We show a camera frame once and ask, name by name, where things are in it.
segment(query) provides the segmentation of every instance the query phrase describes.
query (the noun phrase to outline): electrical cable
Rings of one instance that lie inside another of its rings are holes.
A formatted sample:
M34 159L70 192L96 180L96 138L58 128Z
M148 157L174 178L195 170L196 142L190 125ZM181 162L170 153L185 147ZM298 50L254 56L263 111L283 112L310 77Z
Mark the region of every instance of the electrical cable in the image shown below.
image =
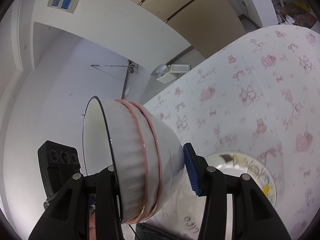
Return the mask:
M131 228L131 230L134 232L135 236L138 238L138 240L140 240L139 236L136 234L136 232L133 230L132 226L129 225L129 227Z

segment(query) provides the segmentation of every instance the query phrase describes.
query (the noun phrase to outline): pink bow print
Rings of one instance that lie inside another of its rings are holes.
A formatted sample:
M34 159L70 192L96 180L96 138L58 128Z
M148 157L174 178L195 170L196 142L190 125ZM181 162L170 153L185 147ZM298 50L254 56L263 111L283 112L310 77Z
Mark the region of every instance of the pink bow print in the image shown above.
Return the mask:
M303 178L305 178L306 176L310 176L310 170L308 170L308 171L305 171L304 173L303 173Z
M280 76L279 78L277 78L277 82L279 83L280 81L283 81L283 77Z
M243 72L243 70L239 70L236 74L234 74L233 76L232 76L232 78L233 79L238 79L238 81L239 81L239 75L242 75L242 76L245 76L245 73Z

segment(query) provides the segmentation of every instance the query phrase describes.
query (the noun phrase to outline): pink heart print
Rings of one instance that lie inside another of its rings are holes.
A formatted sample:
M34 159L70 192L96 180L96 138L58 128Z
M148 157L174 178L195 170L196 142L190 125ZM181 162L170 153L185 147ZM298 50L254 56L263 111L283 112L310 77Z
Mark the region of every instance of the pink heart print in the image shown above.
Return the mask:
M267 67L273 67L276 64L276 57L267 55L267 57L263 56L261 58L261 63L264 65L264 68L267 69Z
M312 140L313 136L307 131L305 131L304 135L298 134L296 137L297 152L307 152L310 149Z

